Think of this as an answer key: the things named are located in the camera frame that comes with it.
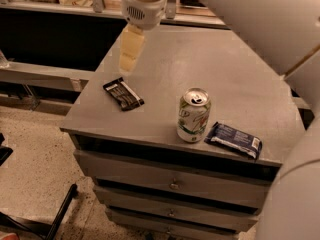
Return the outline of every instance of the table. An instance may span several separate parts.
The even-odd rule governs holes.
[[[61,125],[112,221],[193,239],[234,239],[258,220],[268,189],[303,134],[290,89],[231,31],[159,26],[126,83],[145,104],[122,112],[103,90],[120,77],[119,40]],[[178,103],[191,88],[216,121],[258,136],[257,161],[181,140]]]

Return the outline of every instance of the concrete floor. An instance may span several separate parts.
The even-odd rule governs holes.
[[[144,240],[148,232],[110,222],[95,197],[90,178],[83,175],[74,157],[68,134],[59,125],[70,106],[42,102],[29,111],[31,101],[0,96],[2,145],[14,152],[0,167],[0,211],[13,216],[51,224],[71,184],[78,196],[71,202],[56,239]],[[0,236],[12,232],[0,227]],[[21,240],[39,239],[18,232]],[[155,233],[155,240],[167,235]],[[255,227],[241,233],[241,240],[253,240]]]

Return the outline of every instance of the soda can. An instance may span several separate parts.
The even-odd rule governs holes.
[[[187,142],[203,138],[210,115],[211,101],[206,91],[189,89],[180,99],[178,135]]]

